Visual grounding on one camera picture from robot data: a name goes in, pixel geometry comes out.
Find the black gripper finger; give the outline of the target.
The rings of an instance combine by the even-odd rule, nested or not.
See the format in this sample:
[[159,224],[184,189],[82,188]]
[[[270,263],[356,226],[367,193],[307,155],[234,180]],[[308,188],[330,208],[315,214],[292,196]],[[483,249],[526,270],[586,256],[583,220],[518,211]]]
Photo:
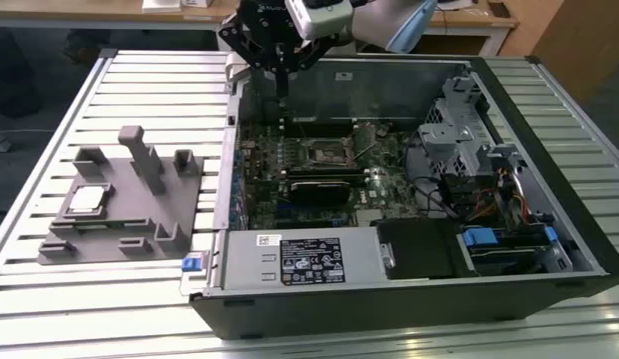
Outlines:
[[252,70],[263,70],[266,65],[262,47],[244,30],[244,22],[238,13],[228,16],[216,31],[220,42],[230,48],[224,65],[224,73],[228,83],[244,79]]
[[319,59],[327,54],[335,45],[335,35],[322,37],[296,48],[290,43],[276,45],[276,66],[274,76],[276,82],[276,96],[284,98],[288,95],[290,75],[308,70]]

